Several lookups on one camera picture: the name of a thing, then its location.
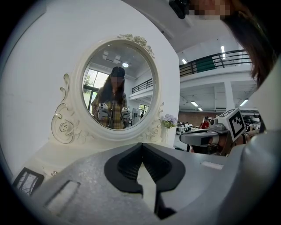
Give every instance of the ornate white mirror frame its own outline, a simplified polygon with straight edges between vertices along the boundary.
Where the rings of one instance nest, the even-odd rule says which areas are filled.
[[[137,50],[147,61],[153,78],[153,95],[145,117],[136,126],[124,130],[108,129],[96,122],[89,114],[83,99],[83,77],[87,65],[98,51],[110,44],[128,44]],[[122,142],[138,137],[143,142],[146,138],[148,142],[159,141],[161,136],[159,120],[161,82],[154,61],[154,53],[143,37],[127,34],[98,42],[83,54],[71,75],[64,75],[64,80],[66,88],[60,88],[64,97],[55,112],[51,125],[52,134],[60,143],[68,144],[74,140],[85,143],[87,138]]]

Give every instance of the hair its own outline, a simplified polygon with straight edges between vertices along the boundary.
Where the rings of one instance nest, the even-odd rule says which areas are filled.
[[[248,52],[252,61],[251,76],[257,81],[259,87],[277,60],[277,53],[266,36],[263,24],[258,22],[255,17],[248,17],[243,12],[235,12],[233,15],[225,16],[222,21]]]
[[[105,101],[111,101],[114,99],[113,94],[112,94],[112,84],[111,84],[111,74],[108,76],[106,79],[103,90],[101,93],[101,102]],[[119,105],[123,103],[123,93],[124,93],[124,87],[125,87],[125,79],[123,80],[122,84],[117,88],[115,100],[118,102]]]

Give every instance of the glass window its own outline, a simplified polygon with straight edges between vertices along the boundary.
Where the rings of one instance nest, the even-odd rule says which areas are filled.
[[[97,92],[93,92],[93,96],[92,96],[92,99],[91,99],[91,103],[93,102],[93,100],[95,99],[97,95]]]
[[[93,102],[93,100],[95,99],[95,97],[97,95],[97,92],[93,92],[93,96],[92,96],[92,98],[90,98],[91,97],[91,90],[88,90],[88,89],[84,88],[83,95],[84,95],[84,101],[85,101],[86,107],[88,108],[89,102],[91,102],[91,103]],[[92,105],[90,106],[89,112],[92,113]]]
[[[89,69],[88,74],[87,74],[86,79],[85,79],[85,82],[84,82],[84,85],[92,87],[94,85],[96,76],[97,76],[97,71]]]
[[[141,105],[141,104],[140,104],[139,109],[140,109],[140,110],[144,110],[144,105]]]
[[[96,80],[94,82],[94,87],[101,88],[104,86],[105,80],[107,79],[108,74],[98,72]]]

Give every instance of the railing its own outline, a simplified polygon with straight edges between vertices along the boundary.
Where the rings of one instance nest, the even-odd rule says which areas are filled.
[[[147,81],[145,81],[145,82],[143,82],[143,83],[133,87],[132,88],[132,94],[136,93],[136,92],[139,92],[141,90],[147,89],[147,88],[152,87],[152,86],[153,86],[153,80],[151,78],[151,79],[149,79],[149,80],[147,80]]]
[[[239,66],[245,63],[249,65],[252,63],[245,50],[226,51],[180,65],[180,77],[217,68]]]

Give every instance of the white wall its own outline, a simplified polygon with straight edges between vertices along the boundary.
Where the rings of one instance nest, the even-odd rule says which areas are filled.
[[[213,38],[208,41],[196,44],[178,53],[179,64],[183,64],[182,59],[190,62],[208,55],[221,53],[222,45],[224,46],[225,51],[240,49],[238,42],[232,35],[218,36],[217,38]]]
[[[94,43],[128,33],[145,37],[152,47],[161,76],[163,114],[177,116],[178,57],[149,20],[120,0],[48,0],[46,13],[15,45],[0,83],[0,142],[13,174],[47,143],[62,100],[63,75],[72,73]],[[173,141],[171,132],[169,144]]]
[[[137,86],[137,85],[139,85],[139,84],[141,84],[141,83],[143,83],[143,82],[145,82],[145,81],[147,81],[147,80],[149,80],[149,79],[151,79],[151,78],[152,78],[151,71],[148,70],[148,71],[146,71],[143,75],[141,75],[140,77],[138,77],[138,79],[135,81],[135,86]]]
[[[135,80],[130,80],[125,78],[125,88],[124,88],[124,92],[126,94],[127,97],[127,105],[129,107],[130,110],[132,110],[133,108],[139,108],[139,104],[138,102],[134,101],[134,100],[130,100],[129,96],[132,94],[132,88],[135,86]]]

